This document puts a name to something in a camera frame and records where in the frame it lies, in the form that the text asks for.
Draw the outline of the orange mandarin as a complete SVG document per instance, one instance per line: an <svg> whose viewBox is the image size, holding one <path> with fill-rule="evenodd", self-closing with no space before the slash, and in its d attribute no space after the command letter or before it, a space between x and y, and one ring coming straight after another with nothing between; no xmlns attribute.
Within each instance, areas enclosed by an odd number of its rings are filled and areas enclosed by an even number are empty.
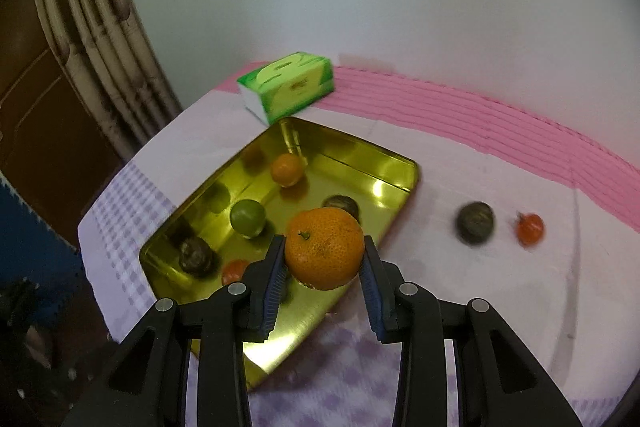
<svg viewBox="0 0 640 427"><path fill-rule="evenodd" d="M347 211L335 207L303 211L288 222L284 236L285 263L299 283L333 291L356 277L364 235Z"/></svg>

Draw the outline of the pink purple checkered tablecloth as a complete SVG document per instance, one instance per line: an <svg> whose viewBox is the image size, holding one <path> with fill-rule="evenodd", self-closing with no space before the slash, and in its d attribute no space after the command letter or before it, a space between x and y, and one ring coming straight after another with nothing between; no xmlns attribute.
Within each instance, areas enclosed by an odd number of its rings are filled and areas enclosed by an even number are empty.
<svg viewBox="0 0 640 427"><path fill-rule="evenodd" d="M381 246L439 298L488 300L558 382L587 426L614 425L639 370L639 168L562 124L486 96L338 68L335 91L303 111L412 158L420 180ZM226 80L137 153L82 218L82 261L110 333L152 305L138 252L262 123ZM458 239L454 219L486 202L495 231ZM523 247L520 213L544 220Z"/></svg>

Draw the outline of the blue object at floor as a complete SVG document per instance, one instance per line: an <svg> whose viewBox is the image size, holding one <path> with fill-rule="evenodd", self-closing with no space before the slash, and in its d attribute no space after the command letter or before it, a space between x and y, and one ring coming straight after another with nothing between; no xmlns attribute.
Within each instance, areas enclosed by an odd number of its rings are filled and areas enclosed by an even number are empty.
<svg viewBox="0 0 640 427"><path fill-rule="evenodd" d="M29 282L53 314L84 279L78 251L55 233L1 177L1 282Z"/></svg>

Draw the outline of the dark passion fruit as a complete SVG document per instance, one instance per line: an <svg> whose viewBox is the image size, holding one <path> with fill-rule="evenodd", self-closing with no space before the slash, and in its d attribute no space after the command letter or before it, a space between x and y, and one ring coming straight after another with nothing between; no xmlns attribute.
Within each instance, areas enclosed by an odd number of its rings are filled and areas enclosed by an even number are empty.
<svg viewBox="0 0 640 427"><path fill-rule="evenodd" d="M323 199L323 207L338 208L349 213L356 221L360 221L360 208L355 199L342 195L335 194Z"/></svg>
<svg viewBox="0 0 640 427"><path fill-rule="evenodd" d="M495 213L486 202L469 202L462 206L454 219L458 239L468 245L483 245L495 231Z"/></svg>
<svg viewBox="0 0 640 427"><path fill-rule="evenodd" d="M212 271L216 259L215 251L201 237L189 237L180 246L180 268L194 277L205 277Z"/></svg>

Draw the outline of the small orange in tray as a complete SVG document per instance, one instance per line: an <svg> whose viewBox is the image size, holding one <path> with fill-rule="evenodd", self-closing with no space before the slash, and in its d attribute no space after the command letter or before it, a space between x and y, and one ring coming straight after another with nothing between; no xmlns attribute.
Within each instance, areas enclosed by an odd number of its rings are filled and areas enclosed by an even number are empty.
<svg viewBox="0 0 640 427"><path fill-rule="evenodd" d="M292 153L278 156L270 167L271 178L280 187L289 188L297 184L304 176L303 159Z"/></svg>

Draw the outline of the red tomato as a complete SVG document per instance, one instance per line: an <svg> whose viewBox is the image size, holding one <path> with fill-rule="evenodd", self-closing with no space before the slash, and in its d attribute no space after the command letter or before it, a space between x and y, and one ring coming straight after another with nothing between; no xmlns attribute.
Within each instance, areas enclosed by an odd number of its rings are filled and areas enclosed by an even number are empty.
<svg viewBox="0 0 640 427"><path fill-rule="evenodd" d="M544 220L536 213L520 213L515 225L515 235L523 247L533 247L544 238Z"/></svg>
<svg viewBox="0 0 640 427"><path fill-rule="evenodd" d="M244 272L250 262L244 259L235 259L228 262L221 271L221 285L227 286L242 280Z"/></svg>

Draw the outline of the gold metal tin tray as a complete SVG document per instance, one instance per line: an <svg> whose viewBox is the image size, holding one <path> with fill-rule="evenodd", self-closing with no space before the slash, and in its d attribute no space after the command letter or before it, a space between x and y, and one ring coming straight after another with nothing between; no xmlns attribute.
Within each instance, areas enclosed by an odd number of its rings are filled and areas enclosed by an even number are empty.
<svg viewBox="0 0 640 427"><path fill-rule="evenodd" d="M303 178L289 188L280 187L270 173L272 162L285 153L305 164ZM140 265L156 298L179 305L203 300L220 288L228 262L262 259L288 221L331 195L355 199L364 234L381 242L418 181L418 164L405 156L321 124L284 118L188 192L141 247ZM231 207L241 199L257 200L266 210L266 226L256 239L231 228ZM205 277L183 272L179 265L180 246L192 236L204 239L217 255Z"/></svg>

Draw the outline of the green tissue box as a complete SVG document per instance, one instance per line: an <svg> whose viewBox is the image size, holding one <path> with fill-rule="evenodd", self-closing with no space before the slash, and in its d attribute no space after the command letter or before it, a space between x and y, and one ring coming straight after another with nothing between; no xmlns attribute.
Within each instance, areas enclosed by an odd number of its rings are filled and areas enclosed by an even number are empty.
<svg viewBox="0 0 640 427"><path fill-rule="evenodd" d="M296 52L257 67L236 80L245 107L269 126L334 91L329 58Z"/></svg>

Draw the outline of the brown ridged door frame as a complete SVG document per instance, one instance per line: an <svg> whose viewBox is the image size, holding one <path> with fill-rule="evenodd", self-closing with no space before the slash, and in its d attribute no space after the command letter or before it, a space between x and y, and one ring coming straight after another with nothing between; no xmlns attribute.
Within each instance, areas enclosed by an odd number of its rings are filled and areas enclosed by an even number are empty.
<svg viewBox="0 0 640 427"><path fill-rule="evenodd" d="M47 43L80 101L123 160L182 107L132 0L34 0Z"/></svg>

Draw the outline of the green lime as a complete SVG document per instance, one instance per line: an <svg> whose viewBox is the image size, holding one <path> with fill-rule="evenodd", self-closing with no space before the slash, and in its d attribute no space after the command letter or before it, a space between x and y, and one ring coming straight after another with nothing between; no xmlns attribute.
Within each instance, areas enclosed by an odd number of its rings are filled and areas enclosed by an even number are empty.
<svg viewBox="0 0 640 427"><path fill-rule="evenodd" d="M248 239L262 233L266 225L266 210L254 199L241 199L230 210L231 228Z"/></svg>

